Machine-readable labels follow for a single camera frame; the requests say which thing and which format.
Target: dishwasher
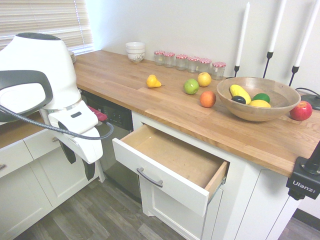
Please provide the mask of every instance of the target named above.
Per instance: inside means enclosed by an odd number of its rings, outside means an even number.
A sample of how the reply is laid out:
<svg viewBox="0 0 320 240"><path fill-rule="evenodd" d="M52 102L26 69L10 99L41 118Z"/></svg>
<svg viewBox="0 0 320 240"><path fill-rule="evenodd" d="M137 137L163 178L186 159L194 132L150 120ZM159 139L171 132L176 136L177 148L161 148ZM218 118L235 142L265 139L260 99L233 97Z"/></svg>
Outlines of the dishwasher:
<svg viewBox="0 0 320 240"><path fill-rule="evenodd" d="M85 90L81 90L81 96L82 100L88 106L107 115L106 122L112 124L114 127L111 136L101 140L103 156L100 158L100 162L103 172L118 189L136 202L141 203L139 177L136 173L116 160L112 144L112 139L122 139L134 130L131 110ZM106 124L100 124L95 127L101 136L110 130Z"/></svg>

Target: window blind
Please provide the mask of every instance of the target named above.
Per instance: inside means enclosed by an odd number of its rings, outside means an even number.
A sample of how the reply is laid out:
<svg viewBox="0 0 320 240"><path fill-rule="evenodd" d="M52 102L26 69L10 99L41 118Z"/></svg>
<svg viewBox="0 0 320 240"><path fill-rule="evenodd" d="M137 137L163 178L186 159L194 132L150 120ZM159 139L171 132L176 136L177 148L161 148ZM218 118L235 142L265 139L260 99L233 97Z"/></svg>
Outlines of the window blind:
<svg viewBox="0 0 320 240"><path fill-rule="evenodd" d="M54 35L75 55L94 50L85 0L1 0L0 50L19 33Z"/></svg>

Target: red object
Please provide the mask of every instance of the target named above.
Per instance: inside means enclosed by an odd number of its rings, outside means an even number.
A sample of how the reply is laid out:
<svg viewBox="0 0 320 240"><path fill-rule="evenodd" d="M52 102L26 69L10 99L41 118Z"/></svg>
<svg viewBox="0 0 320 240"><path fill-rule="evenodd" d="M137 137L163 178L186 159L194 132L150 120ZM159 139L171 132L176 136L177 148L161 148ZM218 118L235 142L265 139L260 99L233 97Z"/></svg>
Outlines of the red object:
<svg viewBox="0 0 320 240"><path fill-rule="evenodd" d="M199 62L202 64L210 64L211 60L209 58L200 58Z"/></svg>
<svg viewBox="0 0 320 240"><path fill-rule="evenodd" d="M154 54L157 54L157 55L163 55L164 53L165 51L162 51L162 50L154 51Z"/></svg>
<svg viewBox="0 0 320 240"><path fill-rule="evenodd" d="M227 64L223 61L217 61L212 63L212 66L216 67L216 68L224 68L225 66L227 66Z"/></svg>
<svg viewBox="0 0 320 240"><path fill-rule="evenodd" d="M103 122L105 120L107 120L107 115L105 115L104 113L94 109L93 107L88 106L88 108L97 116L98 120L100 122Z"/></svg>
<svg viewBox="0 0 320 240"><path fill-rule="evenodd" d="M174 57L176 54L174 52L165 52L163 56L165 57Z"/></svg>
<svg viewBox="0 0 320 240"><path fill-rule="evenodd" d="M290 111L290 115L297 121L307 120L312 115L312 106L307 101L300 101L299 104Z"/></svg>
<svg viewBox="0 0 320 240"><path fill-rule="evenodd" d="M175 56L176 59L186 59L188 57L188 55L185 54L179 54L177 56Z"/></svg>
<svg viewBox="0 0 320 240"><path fill-rule="evenodd" d="M195 56L188 56L188 61L193 61L193 62L196 62L198 61L199 58L195 57Z"/></svg>

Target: white wall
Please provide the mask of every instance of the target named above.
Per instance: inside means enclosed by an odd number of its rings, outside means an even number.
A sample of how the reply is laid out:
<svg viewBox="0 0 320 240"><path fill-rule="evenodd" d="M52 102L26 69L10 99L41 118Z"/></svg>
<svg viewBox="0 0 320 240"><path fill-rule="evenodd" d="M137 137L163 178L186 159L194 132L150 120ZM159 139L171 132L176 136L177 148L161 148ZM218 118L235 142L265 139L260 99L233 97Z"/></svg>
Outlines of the white wall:
<svg viewBox="0 0 320 240"><path fill-rule="evenodd" d="M96 49L126 54L125 43L227 63L234 75L243 14L248 0L87 0ZM266 78L289 84L315 0L288 0ZM280 0L251 0L240 70L262 77ZM320 13L292 87L320 93Z"/></svg>

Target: white candle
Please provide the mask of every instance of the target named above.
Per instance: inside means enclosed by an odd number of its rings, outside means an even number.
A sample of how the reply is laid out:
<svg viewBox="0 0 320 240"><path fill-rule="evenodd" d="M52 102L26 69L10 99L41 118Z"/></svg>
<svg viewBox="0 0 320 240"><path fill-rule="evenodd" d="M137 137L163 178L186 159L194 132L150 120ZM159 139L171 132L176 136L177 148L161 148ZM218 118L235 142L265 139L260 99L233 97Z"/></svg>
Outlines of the white candle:
<svg viewBox="0 0 320 240"><path fill-rule="evenodd" d="M305 51L305 48L306 48L306 45L307 45L311 30L312 30L312 27L314 26L319 7L320 7L320 0L316 0L316 2L314 4L312 15L310 17L310 21L309 21L308 27L306 28L306 31L305 31L305 34L304 34L304 37L303 37L303 40L302 40L302 43L301 43L301 47L300 47L298 56L296 57L296 60L295 60L295 64L294 64L295 67L299 67L300 66L302 55L304 54L304 51Z"/></svg>
<svg viewBox="0 0 320 240"><path fill-rule="evenodd" d="M276 44L276 40L277 40L279 28L280 28L282 16L285 11L286 2L287 2L287 0L282 0L281 5L280 5L280 9L278 12L278 16L276 18L276 22L275 22L275 26L274 26L274 30L273 30L273 34L272 34L272 38L271 38L271 43L270 43L270 47L269 47L269 51L268 51L270 53L273 53L274 49L275 49L275 44Z"/></svg>
<svg viewBox="0 0 320 240"><path fill-rule="evenodd" d="M244 46L249 10L250 10L250 2L248 2L246 4L244 16L243 16L240 42L239 42L239 47L238 47L238 54L237 54L236 61L235 61L236 66L240 66L240 59L241 59L242 48Z"/></svg>

